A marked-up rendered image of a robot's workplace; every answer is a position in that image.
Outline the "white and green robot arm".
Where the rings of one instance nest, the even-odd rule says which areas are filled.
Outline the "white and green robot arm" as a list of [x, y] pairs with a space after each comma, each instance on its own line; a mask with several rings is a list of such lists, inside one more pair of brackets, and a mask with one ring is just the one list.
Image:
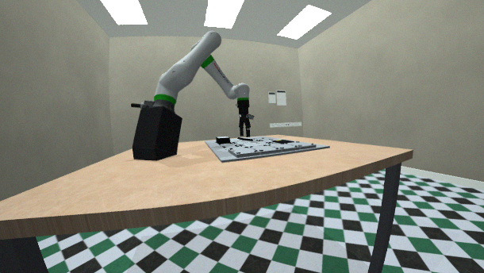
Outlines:
[[194, 48], [191, 52], [160, 76], [154, 101], [132, 103], [131, 107], [147, 109], [164, 106], [175, 113], [178, 92], [193, 81], [200, 67], [218, 83], [229, 99], [235, 99], [238, 96], [237, 108], [249, 107], [249, 86], [245, 83], [234, 86], [211, 56], [211, 53], [221, 45], [220, 34], [209, 31], [199, 42], [191, 47], [191, 50]]

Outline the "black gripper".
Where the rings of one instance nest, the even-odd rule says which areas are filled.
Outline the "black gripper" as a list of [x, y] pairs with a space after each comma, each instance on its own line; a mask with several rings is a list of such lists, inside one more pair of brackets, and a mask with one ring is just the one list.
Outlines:
[[[242, 113], [242, 114], [240, 114]], [[250, 137], [250, 121], [249, 121], [249, 118], [248, 118], [248, 108], [247, 107], [244, 107], [244, 108], [239, 108], [239, 114], [241, 115], [240, 116], [240, 123], [239, 123], [239, 127], [240, 127], [240, 135], [243, 136], [244, 135], [244, 130], [243, 130], [243, 127], [244, 127], [244, 124], [246, 126], [246, 137]]]

